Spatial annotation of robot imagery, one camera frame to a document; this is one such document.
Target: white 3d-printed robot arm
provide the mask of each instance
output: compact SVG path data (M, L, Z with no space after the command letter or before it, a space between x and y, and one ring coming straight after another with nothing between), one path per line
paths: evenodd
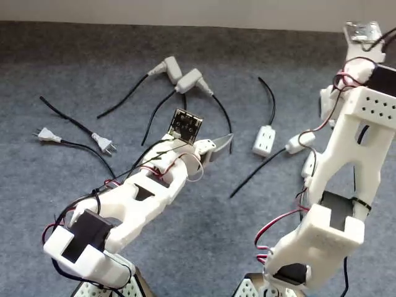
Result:
M396 89L389 90L382 84L389 77L395 82L396 71L376 64L385 58L379 54L379 48L369 57L375 63L359 58L343 70L360 82L370 80L370 83L343 92L341 104L333 114L337 121L326 150L317 154L315 168L311 166L313 154L307 159L303 175L311 208L297 229L270 250L265 262L264 278L277 289L275 292L285 288L320 288L336 273L343 259L364 241L364 221L371 210L381 181L381 168L396 132ZM366 56L366 52L359 49L360 44L359 47L353 45L347 59ZM343 87L342 79L338 87ZM323 118L334 108L337 95L333 85L321 91L322 107L323 101L331 102L327 111L322 110ZM370 129L364 145L356 143L355 137L362 124L369 125ZM356 197L352 199L325 191L330 178L347 163L355 165ZM349 205L349 212L340 213L339 204Z
M138 173L127 178L122 185L98 196L100 217L95 214L98 207L96 199L83 200L77 204L69 226L71 228L87 214L99 221L100 218L117 218L121 221L120 225L111 228L106 234L103 251L91 244L84 244L80 254L67 257L65 251L71 246L75 234L59 226L46 241L45 252L84 279L110 288L123 287L131 272L134 274L134 266L116 253L133 241L146 224L172 203L189 176L202 171L220 152L226 150L232 138L233 135L229 134L214 141L200 140L191 145L165 135L163 139L169 141L159 143L144 156L145 166ZM152 160L159 152L166 153ZM153 169L156 170L154 172L162 173L160 179L150 178Z

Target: power outlet adapter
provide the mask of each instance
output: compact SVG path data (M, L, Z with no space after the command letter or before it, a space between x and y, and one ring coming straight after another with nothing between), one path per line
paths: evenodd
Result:
M275 141L275 134L271 126L262 126L254 142L253 152L263 157L269 156Z

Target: electrical plug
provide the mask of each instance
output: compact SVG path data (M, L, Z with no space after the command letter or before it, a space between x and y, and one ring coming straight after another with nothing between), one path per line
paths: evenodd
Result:
M44 127L43 129L37 129L38 133L33 133L34 136L37 136L40 141L48 141L48 142L57 142L61 143L62 138L53 134L49 129Z
M194 68L192 71L188 72L185 76L179 79L174 89L178 93L184 94L190 91L195 86L199 87L209 96L213 95L213 91L209 88L208 84L204 80L202 73L200 73L200 71L196 68Z
M262 126L256 136L252 151L263 157L269 156L275 141L275 134L271 126Z
M117 151L117 148L113 145L113 142L107 138L99 136L97 133L92 133L92 139L96 141L102 153L107 153L111 156L111 151Z
M293 136L285 145L285 149L291 155L302 151L305 149L304 146L310 146L315 141L315 134L313 132L305 132L301 137L300 134Z
M173 85L183 76L178 62L174 56L167 57L159 65L148 71L147 75L151 76L157 73L166 72Z

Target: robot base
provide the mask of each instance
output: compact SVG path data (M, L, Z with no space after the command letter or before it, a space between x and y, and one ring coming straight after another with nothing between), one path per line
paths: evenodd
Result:
M136 268L136 273L132 276L129 283L122 289L119 290L121 294L126 297L155 297L151 292L146 281L140 274L138 268ZM112 297L116 296L110 290L99 289L97 286L91 283L80 283L79 286L71 294L71 297Z
M248 273L245 275L232 297L305 297L302 291L283 289L283 292L271 288L264 282L261 273Z

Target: black circuit board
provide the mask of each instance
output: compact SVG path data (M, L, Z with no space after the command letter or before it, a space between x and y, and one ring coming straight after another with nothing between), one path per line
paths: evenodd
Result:
M196 141L202 119L178 108L173 115L168 134L187 144L193 145Z

